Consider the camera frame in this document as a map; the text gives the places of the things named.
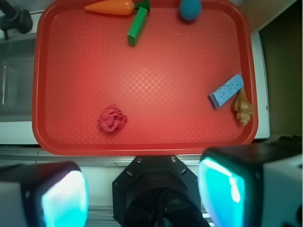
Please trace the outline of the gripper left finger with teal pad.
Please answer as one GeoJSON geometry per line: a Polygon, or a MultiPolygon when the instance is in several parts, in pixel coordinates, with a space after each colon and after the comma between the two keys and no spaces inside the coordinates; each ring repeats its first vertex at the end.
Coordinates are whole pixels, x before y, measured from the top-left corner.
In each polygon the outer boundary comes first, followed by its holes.
{"type": "Polygon", "coordinates": [[[88,208],[87,179],[74,162],[0,168],[2,227],[83,227],[88,208]]]}

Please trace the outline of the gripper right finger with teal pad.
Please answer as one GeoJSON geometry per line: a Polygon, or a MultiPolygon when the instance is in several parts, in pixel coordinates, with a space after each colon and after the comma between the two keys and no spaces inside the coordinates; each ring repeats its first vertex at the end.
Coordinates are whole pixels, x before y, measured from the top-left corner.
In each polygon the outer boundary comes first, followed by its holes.
{"type": "Polygon", "coordinates": [[[218,227],[300,227],[303,149],[296,143],[208,148],[201,155],[201,201],[218,227]]]}

